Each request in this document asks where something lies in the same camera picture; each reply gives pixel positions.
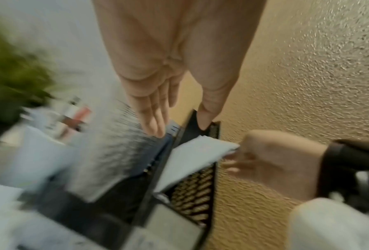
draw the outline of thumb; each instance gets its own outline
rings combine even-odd
[[[218,90],[203,88],[202,102],[197,111],[197,122],[201,130],[206,130],[222,111],[232,86]]]

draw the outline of green plant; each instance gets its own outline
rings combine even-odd
[[[13,44],[0,22],[0,122],[13,123],[21,107],[46,105],[56,85],[44,51]]]

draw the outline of white textured package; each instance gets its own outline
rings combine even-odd
[[[208,136],[199,136],[172,150],[154,192],[161,192],[187,176],[208,167],[238,148],[230,143]]]
[[[289,250],[369,250],[369,217],[337,201],[315,199],[290,215]]]

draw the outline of human hand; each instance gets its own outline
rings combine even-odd
[[[264,184],[283,195],[313,199],[321,158],[327,146],[290,133],[252,130],[225,157],[231,176]]]
[[[112,64],[144,131],[162,137],[189,71],[207,129],[237,81],[266,0],[93,0]]]

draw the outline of tan textured surface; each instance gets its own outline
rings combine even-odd
[[[181,88],[179,123],[201,100],[191,76]],[[270,0],[220,120],[230,141],[250,129],[369,138],[369,0]],[[295,201],[224,173],[217,193],[207,249],[284,249]]]

